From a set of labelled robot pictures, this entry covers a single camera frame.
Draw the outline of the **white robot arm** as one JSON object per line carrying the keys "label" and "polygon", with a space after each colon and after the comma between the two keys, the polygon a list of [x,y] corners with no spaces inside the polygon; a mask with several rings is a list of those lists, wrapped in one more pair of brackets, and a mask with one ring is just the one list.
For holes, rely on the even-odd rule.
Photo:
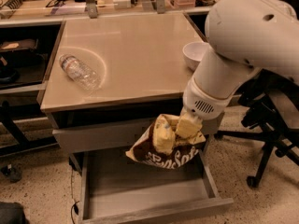
{"label": "white robot arm", "polygon": [[204,120],[216,118],[236,90],[262,71],[299,83],[295,9],[281,0],[220,0],[206,17],[209,48],[183,94],[178,118],[157,118],[149,150],[170,156],[190,151]]}

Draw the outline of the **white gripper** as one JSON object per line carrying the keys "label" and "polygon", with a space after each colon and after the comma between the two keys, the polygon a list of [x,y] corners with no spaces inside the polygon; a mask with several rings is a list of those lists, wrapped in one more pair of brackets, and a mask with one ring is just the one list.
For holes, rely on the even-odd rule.
{"label": "white gripper", "polygon": [[[202,120],[216,118],[232,96],[233,90],[215,84],[204,86],[192,77],[183,93],[183,108],[188,113],[179,117],[176,135],[185,139],[195,136],[202,128]],[[171,154],[175,133],[168,122],[154,124],[152,143],[158,152]]]}

